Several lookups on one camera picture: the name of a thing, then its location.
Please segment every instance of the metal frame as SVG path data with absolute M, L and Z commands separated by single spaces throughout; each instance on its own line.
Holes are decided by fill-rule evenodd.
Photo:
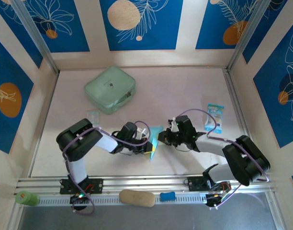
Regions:
M 232 100 L 233 109 L 236 113 L 237 121 L 240 130 L 250 136 L 250 132 L 248 130 L 248 126 L 246 124 L 239 99 L 237 96 L 237 92 L 231 76 L 227 69 L 222 69 L 225 77 L 225 82 Z M 50 98 L 50 103 L 52 101 L 54 90 L 56 87 L 56 83 L 52 92 L 52 96 Z M 44 129 L 46 116 L 48 114 L 48 110 L 45 115 L 45 120 L 43 124 L 41 124 L 41 135 Z M 36 152 L 39 146 L 39 142 L 41 139 L 41 135 L 38 139 L 33 160 L 29 168 L 29 178 L 20 178 L 17 184 L 17 188 L 15 190 L 15 194 L 19 191 L 27 190 L 33 193 L 39 194 L 41 199 L 43 200 L 43 206 L 48 205 L 69 205 L 66 203 L 62 203 L 65 199 L 69 198 L 69 195 L 61 195 L 59 194 L 61 179 L 66 179 L 66 177 L 33 177 L 30 178 L 30 175 L 33 170 L 34 160 L 36 158 Z M 118 196 L 120 191 L 123 189 L 133 189 L 138 191 L 149 191 L 158 195 L 162 192 L 170 192 L 174 191 L 179 197 L 183 197 L 184 199 L 188 199 L 190 196 L 205 196 L 205 194 L 211 194 L 212 192 L 204 191 L 204 192 L 189 192 L 189 188 L 184 184 L 184 180 L 188 176 L 201 176 L 201 175 L 159 175 L 159 176 L 103 176 L 103 177 L 91 177 L 91 178 L 102 178 L 104 179 L 103 190 L 101 195 L 92 195 L 92 198 L 95 200 L 102 200 L 105 205 L 111 205 L 114 202 L 114 199 Z M 235 189 L 239 183 L 237 181 L 231 182 L 232 189 Z M 255 182 L 249 187 L 242 186 L 237 191 L 237 193 L 260 193 L 265 192 L 267 196 L 267 200 L 269 202 L 269 206 L 271 209 L 271 213 L 275 222 L 277 229 L 285 229 L 281 212 L 278 208 L 277 201 L 274 195 L 274 183 L 262 183 Z M 17 229 L 19 226 L 21 214 L 24 206 L 20 206 L 18 204 L 14 205 L 13 212 L 11 215 L 11 220 L 9 223 L 8 229 Z
M 59 69 L 51 56 L 51 52 L 23 2 L 21 0 L 10 0 L 10 3 L 41 55 L 47 60 L 52 70 L 58 74 Z
M 96 206 L 118 206 L 126 205 L 121 203 L 118 195 L 94 195 L 91 197 Z M 206 204 L 205 194 L 180 194 L 175 200 L 166 202 L 160 201 L 160 195 L 155 195 L 155 205 L 180 205 L 180 204 Z M 76 206 L 91 206 L 90 202 L 75 204 Z M 72 206 L 69 197 L 45 196 L 40 199 L 38 207 L 64 207 Z
M 244 32 L 242 33 L 236 47 L 235 51 L 227 65 L 227 70 L 230 71 L 239 57 L 242 55 L 244 49 L 246 48 L 248 42 L 250 41 L 251 37 L 253 36 L 259 22 L 261 21 L 263 14 L 265 13 L 266 9 L 268 8 L 271 0 L 259 0 L 255 10 L 253 11 L 248 26 L 246 26 Z
M 30 162 L 30 167 L 29 167 L 28 172 L 27 172 L 27 177 L 28 178 L 30 178 L 31 175 L 32 175 L 33 167 L 34 167 L 36 156 L 37 156 L 37 151 L 38 151 L 38 148 L 39 148 L 39 144 L 40 144 L 40 140 L 41 140 L 43 131 L 45 129 L 45 122 L 46 122 L 46 119 L 47 119 L 47 115 L 49 114 L 49 109 L 51 107 L 51 103 L 52 103 L 52 100 L 53 100 L 54 92 L 55 92 L 56 85 L 57 85 L 57 82 L 58 82 L 58 77 L 59 77 L 59 73 L 56 76 L 56 80 L 55 80 L 54 86 L 53 86 L 52 91 L 51 91 L 51 97 L 49 98 L 47 106 L 46 106 L 45 114 L 42 114 L 44 116 L 44 119 L 42 121 L 42 124 L 40 124 L 41 130 L 39 132 L 39 136 L 37 137 L 37 143 L 36 143 L 36 146 L 35 146 L 35 149 L 34 149 L 34 152 L 33 152 L 32 160 Z

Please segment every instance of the metal bracket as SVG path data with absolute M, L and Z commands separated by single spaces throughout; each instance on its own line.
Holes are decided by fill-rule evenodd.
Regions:
M 61 179 L 60 181 L 60 194 L 73 195 L 80 193 L 80 190 L 76 188 L 73 182 L 70 179 Z M 81 185 L 81 188 L 84 189 L 86 193 L 90 194 L 101 194 L 103 187 L 103 179 L 91 179 L 88 178 L 87 182 Z

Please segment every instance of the yellow object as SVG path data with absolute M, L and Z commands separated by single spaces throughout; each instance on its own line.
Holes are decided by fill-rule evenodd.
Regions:
M 141 207 L 153 207 L 155 195 L 149 192 L 124 189 L 119 193 L 120 201 L 124 204 Z
M 154 145 L 153 145 L 152 151 L 145 152 L 144 154 L 147 154 L 147 153 L 152 153 L 152 152 L 155 152 L 155 147 L 154 147 Z

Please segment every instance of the gray floor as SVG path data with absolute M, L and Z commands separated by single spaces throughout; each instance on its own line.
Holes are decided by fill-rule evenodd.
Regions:
M 98 206 L 90 217 L 69 207 L 25 207 L 20 230 L 274 230 L 264 194 L 235 194 L 218 210 L 206 205 Z

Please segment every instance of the blue sponge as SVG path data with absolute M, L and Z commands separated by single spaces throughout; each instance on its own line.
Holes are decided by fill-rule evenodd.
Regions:
M 176 200 L 175 192 L 160 194 L 160 201 L 163 202 L 163 201 L 169 201 L 169 200 Z

